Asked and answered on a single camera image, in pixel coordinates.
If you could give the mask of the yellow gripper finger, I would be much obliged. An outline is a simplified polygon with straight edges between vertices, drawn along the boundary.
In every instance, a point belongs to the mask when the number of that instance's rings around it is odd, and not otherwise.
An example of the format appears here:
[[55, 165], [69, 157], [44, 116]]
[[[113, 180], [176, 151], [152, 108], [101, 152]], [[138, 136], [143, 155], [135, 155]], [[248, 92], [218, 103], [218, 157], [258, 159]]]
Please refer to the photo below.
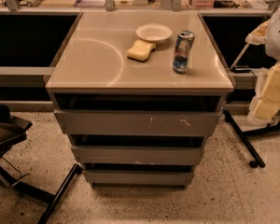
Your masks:
[[269, 121], [280, 110], [280, 62], [271, 67], [259, 84], [259, 94], [253, 100], [251, 115]]

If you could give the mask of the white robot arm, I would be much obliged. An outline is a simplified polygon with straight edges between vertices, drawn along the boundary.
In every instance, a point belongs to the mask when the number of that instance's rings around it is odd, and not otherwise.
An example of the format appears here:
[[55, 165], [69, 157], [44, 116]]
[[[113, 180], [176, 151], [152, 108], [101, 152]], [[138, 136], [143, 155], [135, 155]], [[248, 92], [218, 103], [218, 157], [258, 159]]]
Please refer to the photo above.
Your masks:
[[253, 30], [245, 42], [252, 45], [265, 45], [268, 56], [276, 59], [270, 69], [262, 68], [256, 85], [248, 120], [254, 124], [270, 122], [280, 110], [280, 7], [268, 21]]

